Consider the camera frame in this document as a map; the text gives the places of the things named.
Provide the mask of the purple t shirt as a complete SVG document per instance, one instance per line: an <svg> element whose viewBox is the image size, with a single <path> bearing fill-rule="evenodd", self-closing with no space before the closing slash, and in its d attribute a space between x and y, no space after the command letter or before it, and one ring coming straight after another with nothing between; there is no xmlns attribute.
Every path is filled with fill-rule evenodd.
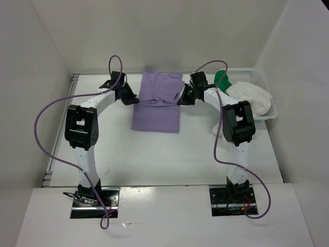
<svg viewBox="0 0 329 247"><path fill-rule="evenodd" d="M164 74L144 70L139 91L139 103L134 105L132 126L134 131L179 132L180 109L177 102L184 88L181 73Z"/></svg>

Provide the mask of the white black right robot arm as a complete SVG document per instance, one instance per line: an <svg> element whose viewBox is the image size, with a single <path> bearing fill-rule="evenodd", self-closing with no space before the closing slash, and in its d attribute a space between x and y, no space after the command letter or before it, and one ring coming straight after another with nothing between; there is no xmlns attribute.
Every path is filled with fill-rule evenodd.
<svg viewBox="0 0 329 247"><path fill-rule="evenodd" d="M185 84L178 105L194 105L201 100L214 106L220 112L219 132L229 144L232 153L231 165L226 180L227 204L244 200L249 192L248 149L255 134L255 124L251 105L248 101L237 101L209 84L204 72L190 75L190 83Z"/></svg>

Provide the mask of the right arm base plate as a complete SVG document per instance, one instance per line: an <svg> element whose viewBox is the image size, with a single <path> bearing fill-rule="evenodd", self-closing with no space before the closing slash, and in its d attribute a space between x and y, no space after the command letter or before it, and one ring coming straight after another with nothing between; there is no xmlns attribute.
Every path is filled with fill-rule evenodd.
<svg viewBox="0 0 329 247"><path fill-rule="evenodd" d="M246 195L239 198L229 198L225 186L209 187L211 212L213 217L240 216L247 210L248 215L258 215L254 190L249 187Z"/></svg>

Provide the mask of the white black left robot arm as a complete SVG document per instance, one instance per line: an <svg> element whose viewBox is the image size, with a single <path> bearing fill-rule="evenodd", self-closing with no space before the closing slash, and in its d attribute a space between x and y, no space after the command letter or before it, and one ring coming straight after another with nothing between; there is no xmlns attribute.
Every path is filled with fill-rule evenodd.
<svg viewBox="0 0 329 247"><path fill-rule="evenodd" d="M74 197L92 206L100 204L103 198L95 161L95 145L100 136L98 116L117 100L124 105L139 102L127 82L126 74L113 71L98 93L80 105L71 104L67 108L64 137L73 148L80 168Z"/></svg>

